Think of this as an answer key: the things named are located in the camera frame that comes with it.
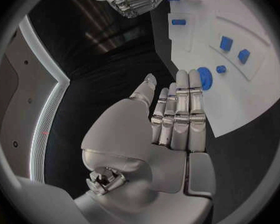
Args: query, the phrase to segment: dark floor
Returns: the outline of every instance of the dark floor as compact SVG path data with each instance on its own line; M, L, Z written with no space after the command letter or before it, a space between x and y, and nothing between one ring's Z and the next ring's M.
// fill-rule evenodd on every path
M104 19L98 20L100 9ZM147 73L157 78L157 95L174 80L170 72L174 74L176 68L168 61L171 44L162 30L167 25L161 26L165 23L160 20L166 18L167 10L168 4L163 3L154 11L153 24L150 16L122 19L107 6L89 0L44 0L31 13L41 40L71 78L48 139L46 183L63 188L73 198L83 194L89 173L80 145L93 122L109 106L128 97ZM93 27L94 20L104 32ZM162 42L154 42L160 36ZM163 45L157 48L161 58L155 43ZM214 223L234 211L258 185L279 138L280 100L253 122L221 137L215 138L207 125L207 151L217 177Z

